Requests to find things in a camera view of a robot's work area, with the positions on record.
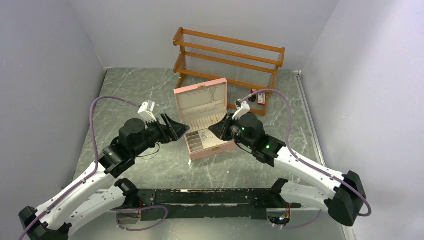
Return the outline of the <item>pink jewelry box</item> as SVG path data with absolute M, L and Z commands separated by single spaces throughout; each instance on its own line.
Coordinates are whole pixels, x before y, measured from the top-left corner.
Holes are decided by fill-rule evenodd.
M 191 161 L 237 147 L 233 141 L 222 141 L 209 131 L 209 127 L 223 120 L 228 112 L 226 78 L 176 88 L 173 92 L 180 120 L 190 127 L 184 139 Z

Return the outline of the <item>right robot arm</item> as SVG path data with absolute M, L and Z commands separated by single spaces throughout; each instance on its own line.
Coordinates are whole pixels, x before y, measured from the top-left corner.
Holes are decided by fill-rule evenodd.
M 286 179 L 276 181 L 269 197 L 275 207 L 288 203 L 317 208 L 347 227 L 352 227 L 358 217 L 371 214 L 361 177 L 356 172 L 342 173 L 297 153 L 288 142 L 267 134 L 263 123 L 253 113 L 239 119 L 228 113 L 208 130 L 222 141 L 247 147 L 259 162 L 286 169 L 309 184 Z M 368 208 L 367 213 L 361 213 L 363 206 Z

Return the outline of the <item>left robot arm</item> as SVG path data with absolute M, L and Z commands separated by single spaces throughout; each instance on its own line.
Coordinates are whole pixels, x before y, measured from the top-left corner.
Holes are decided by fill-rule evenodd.
M 164 123 L 132 118 L 125 122 L 111 145 L 70 185 L 38 207 L 27 206 L 18 214 L 23 236 L 31 240 L 67 240 L 86 224 L 112 210 L 137 212 L 138 188 L 122 173 L 136 157 L 156 144 L 181 139 L 188 125 L 161 114 Z

